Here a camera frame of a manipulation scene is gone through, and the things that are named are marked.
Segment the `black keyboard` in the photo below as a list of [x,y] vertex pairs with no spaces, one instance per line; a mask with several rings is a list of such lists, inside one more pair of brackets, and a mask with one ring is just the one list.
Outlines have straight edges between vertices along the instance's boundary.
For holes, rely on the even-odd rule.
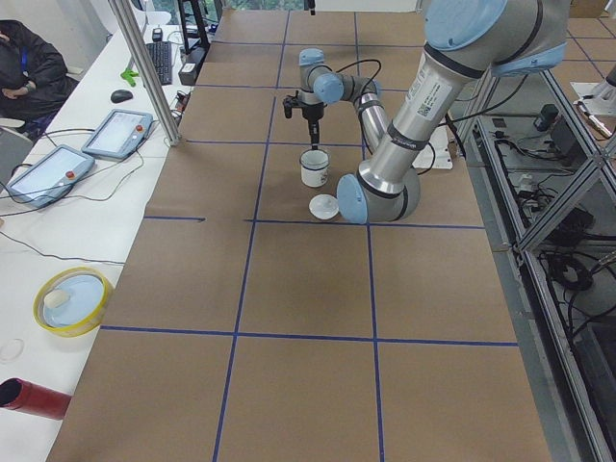
[[173,82],[173,59],[171,57],[172,48],[170,41],[155,41],[146,43],[150,58],[158,74],[161,85],[170,85]]

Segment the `white desk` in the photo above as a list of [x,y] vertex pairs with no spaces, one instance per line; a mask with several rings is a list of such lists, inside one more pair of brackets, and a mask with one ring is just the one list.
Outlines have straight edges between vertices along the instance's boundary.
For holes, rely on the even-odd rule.
[[[164,37],[172,30],[167,26]],[[150,37],[149,31],[146,31],[145,37]],[[171,40],[179,41],[180,37],[175,35]],[[177,71],[181,67],[181,60],[178,47],[174,46],[174,49]],[[118,32],[64,104],[48,131],[96,128],[113,108],[149,112],[156,119],[141,78],[136,78],[137,85],[131,88],[119,77],[128,61],[126,43]],[[173,84],[163,87],[169,104],[178,90],[190,90],[180,86],[179,80]],[[118,89],[130,90],[135,95],[134,99],[117,105],[111,103],[110,95]],[[89,135],[71,134],[55,137],[54,141],[79,149]],[[35,162],[52,147],[48,140],[39,141],[26,162]],[[92,202],[82,198],[63,199],[41,211],[5,218],[2,231],[44,253],[123,262],[141,223],[145,203],[152,194],[167,151],[165,133],[162,127],[157,126],[140,149],[143,167],[125,180],[110,200]],[[80,183],[70,195],[106,197],[122,176],[140,163],[141,158],[133,155],[116,167]],[[93,171],[111,164],[97,160]],[[5,192],[0,197],[0,215],[29,210],[26,205],[12,202]],[[23,353],[16,360],[0,364],[0,382],[20,377],[73,394],[97,329],[74,339],[57,337],[47,332],[33,318],[34,297],[48,279],[62,270],[78,266],[95,268],[115,285],[122,266],[44,258],[21,244],[10,242],[4,236],[0,236],[0,261],[0,346],[13,338],[25,342]],[[44,461],[61,423],[0,410],[0,460]]]

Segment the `red cup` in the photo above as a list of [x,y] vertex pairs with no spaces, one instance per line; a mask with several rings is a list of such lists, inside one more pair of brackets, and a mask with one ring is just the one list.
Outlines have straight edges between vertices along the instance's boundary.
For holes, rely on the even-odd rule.
[[0,407],[60,421],[64,418],[70,396],[41,387],[20,378],[10,378],[0,385]]

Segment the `green object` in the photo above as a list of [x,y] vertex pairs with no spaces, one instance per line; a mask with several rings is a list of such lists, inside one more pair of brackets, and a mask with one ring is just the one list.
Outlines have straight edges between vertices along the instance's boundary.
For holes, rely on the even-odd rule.
[[136,70],[131,69],[130,67],[126,67],[124,72],[119,74],[119,76],[128,82],[128,85],[134,87],[136,85],[135,79],[133,77],[139,77],[139,73]]

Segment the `black mouse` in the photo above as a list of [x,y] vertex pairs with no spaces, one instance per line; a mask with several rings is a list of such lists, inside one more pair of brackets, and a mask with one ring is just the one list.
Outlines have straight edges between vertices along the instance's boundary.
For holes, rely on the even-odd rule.
[[112,93],[112,103],[117,104],[132,98],[133,93],[129,90],[116,90]]

